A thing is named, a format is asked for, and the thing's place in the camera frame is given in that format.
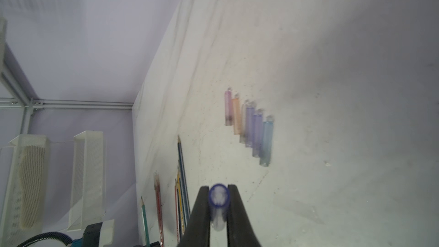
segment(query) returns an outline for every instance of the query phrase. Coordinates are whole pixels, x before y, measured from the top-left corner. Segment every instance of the white plastic block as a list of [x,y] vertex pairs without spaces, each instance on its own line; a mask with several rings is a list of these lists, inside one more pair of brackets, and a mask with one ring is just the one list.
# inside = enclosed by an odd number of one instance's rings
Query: white plastic block
[[84,131],[74,137],[69,231],[84,229],[104,216],[104,134]]
[[42,232],[50,142],[45,135],[21,134],[14,153],[0,233],[1,246],[16,246]]

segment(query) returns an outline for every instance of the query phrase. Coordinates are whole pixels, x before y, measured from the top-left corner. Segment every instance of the pencil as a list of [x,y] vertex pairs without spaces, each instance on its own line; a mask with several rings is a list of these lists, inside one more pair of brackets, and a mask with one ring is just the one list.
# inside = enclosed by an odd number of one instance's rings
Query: pencil
[[162,200],[160,198],[160,180],[158,174],[154,174],[154,190],[155,201],[157,204],[158,231],[160,233],[160,246],[165,247],[165,239],[163,238],[163,217],[162,217]]
[[189,197],[187,195],[187,184],[186,184],[186,172],[184,170],[184,161],[183,161],[183,148],[181,147],[181,140],[180,140],[180,136],[177,135],[178,137],[178,143],[177,143],[177,147],[178,147],[178,162],[179,162],[179,167],[180,167],[180,172],[181,172],[181,188],[182,188],[182,196],[184,198],[184,212],[185,217],[186,217],[186,221],[189,221],[189,217],[190,217],[190,207],[189,207]]
[[181,184],[180,184],[180,173],[177,173],[177,193],[178,193],[178,204],[180,207],[180,221],[181,221],[181,235],[183,236],[186,227],[186,219],[184,218],[183,210],[183,197],[181,195]]
[[143,203],[143,197],[140,197],[140,201],[142,206],[143,228],[145,229],[146,247],[149,247],[148,223],[146,222],[146,210],[145,210],[145,203]]
[[177,243],[180,243],[180,224],[179,224],[179,216],[178,216],[178,208],[177,208],[177,180],[175,180],[174,185],[174,194],[175,194],[175,216],[177,220]]

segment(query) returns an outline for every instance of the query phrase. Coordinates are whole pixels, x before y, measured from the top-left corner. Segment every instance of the red pencil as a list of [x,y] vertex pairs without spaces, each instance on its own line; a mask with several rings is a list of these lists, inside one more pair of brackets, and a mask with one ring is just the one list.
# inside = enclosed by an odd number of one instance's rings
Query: red pencil
[[160,198],[160,180],[158,174],[154,173],[154,190],[155,201],[157,203],[157,218],[158,218],[158,230],[160,232],[160,245],[165,247],[165,240],[163,238],[163,218],[162,218],[162,200]]

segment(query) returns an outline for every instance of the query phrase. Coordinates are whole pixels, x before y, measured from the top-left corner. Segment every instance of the green pencil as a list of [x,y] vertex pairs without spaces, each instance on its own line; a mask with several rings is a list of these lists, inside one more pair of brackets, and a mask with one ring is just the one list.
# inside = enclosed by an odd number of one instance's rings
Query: green pencil
[[149,247],[148,223],[146,222],[146,210],[145,203],[143,203],[143,197],[140,197],[140,201],[142,202],[143,227],[145,228],[146,247]]

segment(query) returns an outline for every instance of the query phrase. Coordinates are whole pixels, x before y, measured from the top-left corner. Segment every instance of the purple test tube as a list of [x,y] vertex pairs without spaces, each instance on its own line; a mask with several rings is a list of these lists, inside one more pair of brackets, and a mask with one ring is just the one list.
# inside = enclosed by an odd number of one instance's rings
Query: purple test tube
[[257,110],[253,114],[253,153],[252,156],[259,157],[261,151],[261,143],[262,143],[262,129],[263,129],[263,120],[262,120],[263,111],[261,109]]
[[253,114],[256,103],[250,102],[245,109],[245,147],[253,147]]

